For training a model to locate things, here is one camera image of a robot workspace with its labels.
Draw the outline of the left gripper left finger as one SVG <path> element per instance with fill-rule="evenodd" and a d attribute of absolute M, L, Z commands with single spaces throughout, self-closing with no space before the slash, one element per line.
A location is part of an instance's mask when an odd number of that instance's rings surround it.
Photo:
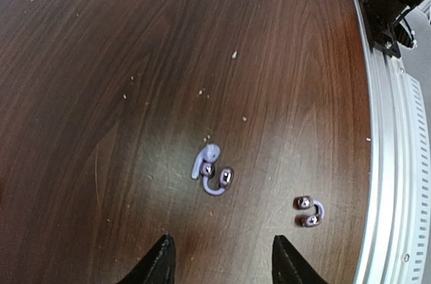
<path fill-rule="evenodd" d="M 174 238 L 164 234 L 118 284 L 173 284 L 176 270 Z"/>

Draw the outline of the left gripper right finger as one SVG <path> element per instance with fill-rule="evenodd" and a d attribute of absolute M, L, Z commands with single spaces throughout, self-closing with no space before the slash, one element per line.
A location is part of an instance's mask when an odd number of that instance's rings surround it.
<path fill-rule="evenodd" d="M 271 261 L 274 284 L 325 284 L 325 280 L 283 235 L 273 239 Z"/>

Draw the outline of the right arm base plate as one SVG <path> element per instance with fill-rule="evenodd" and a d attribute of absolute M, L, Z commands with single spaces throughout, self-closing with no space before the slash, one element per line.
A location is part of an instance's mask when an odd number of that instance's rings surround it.
<path fill-rule="evenodd" d="M 378 18 L 368 7 L 368 0 L 358 0 L 370 48 L 389 57 L 401 58 L 398 40 L 392 25 Z"/>

